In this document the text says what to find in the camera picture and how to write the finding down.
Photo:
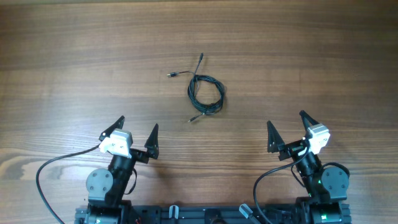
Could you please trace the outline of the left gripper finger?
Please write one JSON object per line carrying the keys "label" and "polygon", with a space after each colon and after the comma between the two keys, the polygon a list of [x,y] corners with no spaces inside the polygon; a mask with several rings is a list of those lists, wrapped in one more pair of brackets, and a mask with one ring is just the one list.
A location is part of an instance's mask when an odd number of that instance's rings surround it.
{"label": "left gripper finger", "polygon": [[147,156],[153,159],[158,159],[159,156],[158,133],[159,125],[156,123],[144,145],[147,149]]}
{"label": "left gripper finger", "polygon": [[113,123],[110,127],[106,128],[99,136],[99,140],[103,141],[106,137],[110,137],[111,133],[115,129],[122,129],[124,126],[125,117],[121,116],[115,123]]}

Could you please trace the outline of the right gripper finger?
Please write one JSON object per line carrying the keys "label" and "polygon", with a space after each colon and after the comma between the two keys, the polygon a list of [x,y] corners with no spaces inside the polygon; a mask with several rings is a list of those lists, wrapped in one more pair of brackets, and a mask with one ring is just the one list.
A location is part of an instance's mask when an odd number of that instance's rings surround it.
{"label": "right gripper finger", "polygon": [[285,147],[285,142],[271,121],[267,122],[267,133],[267,151],[271,153],[282,151]]}
{"label": "right gripper finger", "polygon": [[313,119],[308,113],[306,113],[304,110],[300,111],[299,115],[301,116],[303,126],[305,130],[307,130],[309,127],[318,125],[319,122]]}

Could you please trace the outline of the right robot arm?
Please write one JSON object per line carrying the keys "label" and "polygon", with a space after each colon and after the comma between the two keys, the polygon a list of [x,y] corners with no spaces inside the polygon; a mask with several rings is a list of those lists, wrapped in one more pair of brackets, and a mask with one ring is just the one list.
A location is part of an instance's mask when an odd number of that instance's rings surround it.
{"label": "right robot arm", "polygon": [[279,160],[291,159],[295,179],[305,188],[307,197],[293,204],[275,205],[264,211],[277,223],[351,223],[347,199],[349,170],[337,163],[322,164],[318,157],[330,138],[329,129],[305,111],[300,112],[305,129],[302,139],[286,143],[271,121],[267,122],[267,151],[277,152]]}

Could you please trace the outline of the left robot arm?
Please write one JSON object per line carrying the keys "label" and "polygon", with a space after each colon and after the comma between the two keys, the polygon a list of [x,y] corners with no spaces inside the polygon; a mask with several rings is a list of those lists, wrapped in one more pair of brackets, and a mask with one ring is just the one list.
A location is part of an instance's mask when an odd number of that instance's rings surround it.
{"label": "left robot arm", "polygon": [[123,130],[125,117],[121,116],[114,124],[99,136],[98,148],[102,153],[113,157],[106,169],[96,169],[86,179],[88,206],[75,210],[75,223],[79,224],[123,224],[141,223],[140,214],[133,208],[130,200],[124,200],[134,187],[127,189],[132,175],[137,176],[134,166],[140,162],[159,156],[158,133],[156,124],[144,147],[145,151],[132,148],[133,139],[129,131]]}

